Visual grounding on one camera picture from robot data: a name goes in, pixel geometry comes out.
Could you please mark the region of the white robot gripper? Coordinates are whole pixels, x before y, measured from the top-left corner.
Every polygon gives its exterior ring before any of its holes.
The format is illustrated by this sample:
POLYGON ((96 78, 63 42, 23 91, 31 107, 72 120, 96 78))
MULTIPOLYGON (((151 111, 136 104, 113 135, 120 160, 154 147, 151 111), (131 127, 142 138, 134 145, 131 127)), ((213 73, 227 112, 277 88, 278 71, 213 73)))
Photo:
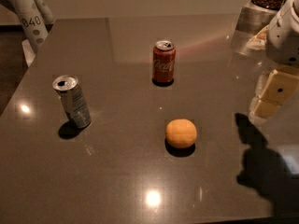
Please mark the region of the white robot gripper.
MULTIPOLYGON (((265 53, 276 63, 299 66, 299 0, 287 0, 270 21, 265 53)), ((261 73, 252 100, 254 116, 268 119, 299 89, 299 69, 292 66, 261 73)))

